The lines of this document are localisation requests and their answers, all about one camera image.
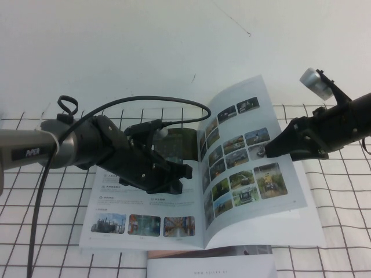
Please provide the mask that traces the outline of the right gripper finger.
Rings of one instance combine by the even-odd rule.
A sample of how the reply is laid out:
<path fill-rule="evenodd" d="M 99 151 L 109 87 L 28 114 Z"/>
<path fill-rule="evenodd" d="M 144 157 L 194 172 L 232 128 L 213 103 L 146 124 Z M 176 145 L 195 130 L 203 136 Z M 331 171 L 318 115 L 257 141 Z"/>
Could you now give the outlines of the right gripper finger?
<path fill-rule="evenodd" d="M 284 131 L 265 146 L 265 154 L 268 158 L 290 155 L 290 151 L 299 150 L 294 130 L 295 119 L 291 120 Z"/>
<path fill-rule="evenodd" d="M 300 150 L 299 149 L 299 150 L 290 151 L 289 154 L 293 162 L 302 161 L 302 160 L 311 160 L 311 159 L 318 159 L 318 160 L 329 159 L 329 154 L 326 153 L 322 149 L 315 149 L 315 150 Z"/>

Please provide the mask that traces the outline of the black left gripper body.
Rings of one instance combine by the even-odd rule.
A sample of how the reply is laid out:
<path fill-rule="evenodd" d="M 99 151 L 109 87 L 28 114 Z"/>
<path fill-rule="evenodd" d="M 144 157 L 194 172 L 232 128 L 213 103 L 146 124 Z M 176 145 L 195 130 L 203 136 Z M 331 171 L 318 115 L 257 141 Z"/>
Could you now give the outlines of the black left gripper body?
<path fill-rule="evenodd" d="M 173 193 L 171 166 L 161 155 L 130 139 L 124 158 L 125 162 L 119 169 L 123 182 L 148 194 Z"/>

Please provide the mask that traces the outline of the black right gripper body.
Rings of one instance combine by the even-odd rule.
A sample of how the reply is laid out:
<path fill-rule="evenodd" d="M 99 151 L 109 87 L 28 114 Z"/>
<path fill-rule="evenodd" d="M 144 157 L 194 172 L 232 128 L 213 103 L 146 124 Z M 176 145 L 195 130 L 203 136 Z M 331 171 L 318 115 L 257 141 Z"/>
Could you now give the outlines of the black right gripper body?
<path fill-rule="evenodd" d="M 301 152 L 325 154 L 333 151 L 330 144 L 325 141 L 325 132 L 320 129 L 321 116 L 326 111 L 325 107 L 319 107 L 312 112 L 312 117 L 302 116 L 295 119 L 294 130 Z"/>

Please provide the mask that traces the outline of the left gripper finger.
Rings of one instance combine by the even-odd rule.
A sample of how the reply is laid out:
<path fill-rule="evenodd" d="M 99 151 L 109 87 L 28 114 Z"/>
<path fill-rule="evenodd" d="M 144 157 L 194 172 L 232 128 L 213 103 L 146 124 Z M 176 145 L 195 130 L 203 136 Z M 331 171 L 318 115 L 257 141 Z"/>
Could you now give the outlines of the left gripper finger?
<path fill-rule="evenodd" d="M 170 175 L 175 179 L 192 179 L 192 167 L 188 164 L 179 164 L 167 161 L 170 167 Z"/>
<path fill-rule="evenodd" d="M 166 177 L 164 179 L 163 193 L 181 194 L 183 191 L 183 184 L 177 177 Z"/>

